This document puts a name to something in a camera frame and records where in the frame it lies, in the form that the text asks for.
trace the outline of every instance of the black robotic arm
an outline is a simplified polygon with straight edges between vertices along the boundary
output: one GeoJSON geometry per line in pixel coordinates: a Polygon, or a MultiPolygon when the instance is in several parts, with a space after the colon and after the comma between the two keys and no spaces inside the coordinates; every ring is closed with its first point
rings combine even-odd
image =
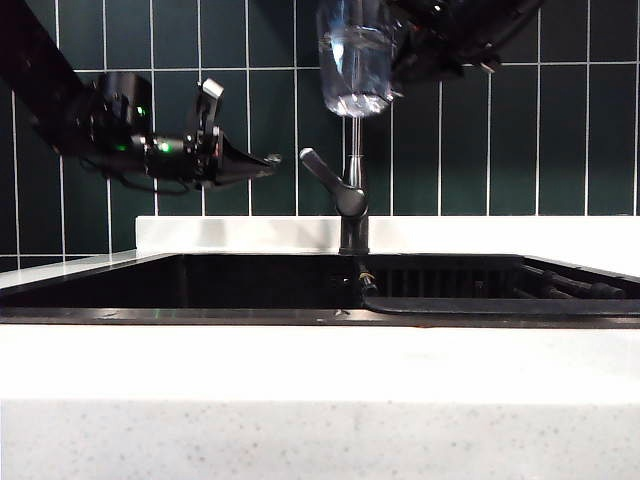
{"type": "Polygon", "coordinates": [[[83,85],[24,0],[0,5],[0,75],[34,115],[34,127],[62,155],[85,159],[105,175],[141,173],[187,188],[224,186],[271,175],[280,157],[235,149],[215,117],[223,88],[198,85],[182,136],[151,131],[151,84],[110,72],[83,85]]]}

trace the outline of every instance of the speckled countertop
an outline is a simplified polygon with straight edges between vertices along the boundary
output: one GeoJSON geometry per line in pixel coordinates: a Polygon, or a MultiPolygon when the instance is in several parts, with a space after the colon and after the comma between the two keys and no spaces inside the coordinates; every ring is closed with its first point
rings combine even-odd
{"type": "Polygon", "coordinates": [[[640,476],[640,331],[0,326],[2,478],[640,476]]]}

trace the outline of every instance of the robotic arm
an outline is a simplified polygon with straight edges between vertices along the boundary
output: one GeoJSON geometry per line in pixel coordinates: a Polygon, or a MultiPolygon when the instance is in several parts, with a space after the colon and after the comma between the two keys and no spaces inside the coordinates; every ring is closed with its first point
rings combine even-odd
{"type": "Polygon", "coordinates": [[[141,173],[178,181],[184,191],[271,175],[280,163],[276,155],[259,158],[229,143],[215,125],[223,88],[213,80],[198,86],[182,136],[155,133],[147,80],[113,72],[83,85],[24,0],[3,0],[0,15],[0,76],[56,152],[85,159],[128,186],[137,187],[125,175],[141,173]]]}
{"type": "Polygon", "coordinates": [[[462,76],[472,64],[494,72],[498,52],[544,0],[385,0],[401,25],[396,82],[462,76]]]}

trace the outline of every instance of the white grout line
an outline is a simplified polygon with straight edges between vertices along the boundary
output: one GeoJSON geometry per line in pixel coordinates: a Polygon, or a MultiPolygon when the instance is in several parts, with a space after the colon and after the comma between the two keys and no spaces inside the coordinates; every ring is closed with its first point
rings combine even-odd
{"type": "Polygon", "coordinates": [[[600,61],[600,62],[505,62],[501,64],[503,67],[535,67],[536,65],[542,65],[544,67],[576,67],[587,65],[635,65],[638,63],[636,60],[621,60],[621,61],[600,61]]]}
{"type": "MultiPolygon", "coordinates": [[[[60,6],[58,0],[54,1],[55,18],[56,18],[56,46],[60,48],[60,6]]],[[[64,159],[62,155],[59,157],[60,172],[60,233],[62,237],[62,260],[65,260],[67,254],[67,240],[65,231],[65,214],[64,214],[64,159]]]]}
{"type": "MultiPolygon", "coordinates": [[[[640,64],[639,60],[620,60],[620,61],[594,61],[589,62],[589,65],[637,65],[640,64]]],[[[505,62],[501,64],[502,67],[535,67],[541,65],[543,67],[579,67],[587,65],[587,62],[505,62]]],[[[200,69],[198,67],[162,67],[162,68],[109,68],[107,72],[197,72],[200,69]]],[[[203,66],[202,70],[212,70],[219,72],[244,72],[249,70],[250,72],[280,72],[280,71],[294,71],[294,70],[320,70],[320,67],[207,67],[203,66]]],[[[102,73],[104,70],[98,69],[77,69],[76,73],[102,73]]]]}
{"type": "Polygon", "coordinates": [[[587,0],[587,101],[584,159],[584,215],[589,215],[589,146],[591,128],[591,0],[587,0]]]}
{"type": "MultiPolygon", "coordinates": [[[[197,0],[198,11],[198,82],[202,83],[202,0],[197,0]]],[[[202,203],[202,216],[207,215],[207,197],[205,189],[200,190],[200,201],[202,203]]]]}
{"type": "Polygon", "coordinates": [[[540,133],[542,114],[542,10],[538,10],[538,63],[537,63],[537,94],[536,94],[536,216],[540,215],[540,133]]]}
{"type": "MultiPolygon", "coordinates": [[[[153,36],[154,36],[154,26],[153,26],[153,0],[149,0],[149,45],[150,45],[150,50],[151,50],[151,123],[152,123],[152,129],[155,132],[156,131],[156,74],[155,74],[155,67],[156,67],[156,60],[155,60],[155,54],[153,52],[154,50],[154,45],[153,45],[153,36]]],[[[158,189],[158,179],[154,178],[153,179],[153,189],[157,190],[158,189]]],[[[153,213],[154,215],[158,216],[158,210],[159,210],[159,206],[158,206],[158,194],[154,193],[153,194],[153,213]]]]}
{"type": "Polygon", "coordinates": [[[11,127],[13,129],[13,193],[16,202],[16,257],[18,259],[18,270],[20,269],[20,208],[18,195],[18,133],[16,128],[16,94],[11,92],[11,127]]]}
{"type": "Polygon", "coordinates": [[[638,215],[638,131],[640,108],[640,0],[636,10],[636,118],[635,118],[635,149],[633,161],[633,215],[638,215]]]}
{"type": "Polygon", "coordinates": [[[394,163],[394,157],[395,157],[395,155],[394,155],[395,145],[394,145],[393,139],[394,139],[394,136],[395,136],[395,115],[394,115],[395,111],[394,111],[393,107],[394,107],[394,105],[392,103],[391,104],[391,141],[390,141],[391,148],[389,150],[389,216],[390,217],[394,216],[393,211],[394,211],[394,208],[395,208],[394,198],[393,198],[393,196],[394,196],[394,188],[393,188],[393,181],[394,181],[393,169],[394,169],[394,165],[393,165],[393,163],[394,163]]]}
{"type": "Polygon", "coordinates": [[[67,255],[67,240],[64,215],[64,159],[60,155],[60,229],[62,235],[62,259],[67,255]]]}
{"type": "Polygon", "coordinates": [[[493,77],[488,74],[487,86],[487,197],[486,197],[486,216],[491,216],[491,100],[493,95],[493,77]]]}
{"type": "Polygon", "coordinates": [[[442,216],[442,110],[443,85],[438,83],[438,216],[442,216]]]}
{"type": "Polygon", "coordinates": [[[341,174],[344,172],[346,165],[347,165],[347,119],[345,117],[342,117],[342,171],[340,172],[341,174]]]}
{"type": "MultiPolygon", "coordinates": [[[[245,34],[245,65],[247,72],[247,152],[251,153],[251,80],[249,78],[249,0],[244,0],[244,34],[245,34]]],[[[249,196],[249,216],[253,216],[252,182],[247,180],[249,196]]]]}
{"type": "MultiPolygon", "coordinates": [[[[107,2],[102,0],[102,63],[107,71],[107,2]]],[[[109,235],[109,255],[113,254],[113,226],[111,215],[111,179],[107,178],[107,231],[109,235]]]]}
{"type": "Polygon", "coordinates": [[[295,172],[296,216],[300,215],[300,163],[298,151],[300,149],[300,132],[298,121],[298,2],[293,0],[293,112],[295,123],[293,164],[295,172]]]}

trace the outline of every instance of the black sink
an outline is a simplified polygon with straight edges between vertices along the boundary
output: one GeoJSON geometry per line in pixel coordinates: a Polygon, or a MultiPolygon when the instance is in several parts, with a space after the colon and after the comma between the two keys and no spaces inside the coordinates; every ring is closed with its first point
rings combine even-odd
{"type": "Polygon", "coordinates": [[[0,306],[638,316],[640,280],[514,255],[174,255],[6,289],[0,306]]]}

